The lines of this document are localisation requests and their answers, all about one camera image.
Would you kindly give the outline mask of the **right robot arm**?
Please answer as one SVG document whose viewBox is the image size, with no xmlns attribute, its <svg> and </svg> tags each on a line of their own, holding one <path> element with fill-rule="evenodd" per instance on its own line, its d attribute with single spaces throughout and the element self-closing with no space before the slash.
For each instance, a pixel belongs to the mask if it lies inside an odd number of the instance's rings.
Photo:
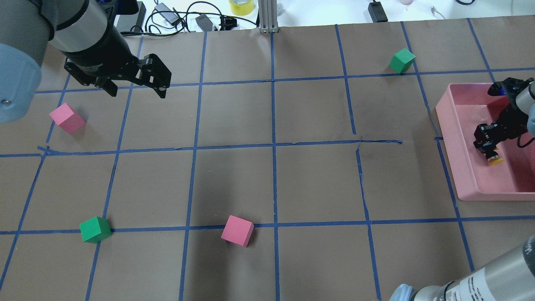
<svg viewBox="0 0 535 301">
<path fill-rule="evenodd" d="M 534 200 L 534 79 L 450 84 L 436 105 L 459 200 Z M 534 237 L 443 286 L 396 288 L 392 301 L 533 301 Z"/>
</svg>

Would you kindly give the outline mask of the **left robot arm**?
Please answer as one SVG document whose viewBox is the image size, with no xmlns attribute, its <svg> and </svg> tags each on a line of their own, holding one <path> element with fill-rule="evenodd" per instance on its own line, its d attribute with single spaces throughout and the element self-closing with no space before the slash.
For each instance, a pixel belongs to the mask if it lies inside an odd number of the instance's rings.
<svg viewBox="0 0 535 301">
<path fill-rule="evenodd" d="M 165 98 L 171 71 L 155 54 L 138 59 L 114 26 L 115 16 L 138 11 L 135 0 L 2 0 L 1 122 L 27 114 L 48 44 L 66 57 L 65 70 L 84 86 L 115 97 L 115 81 L 128 81 Z"/>
</svg>

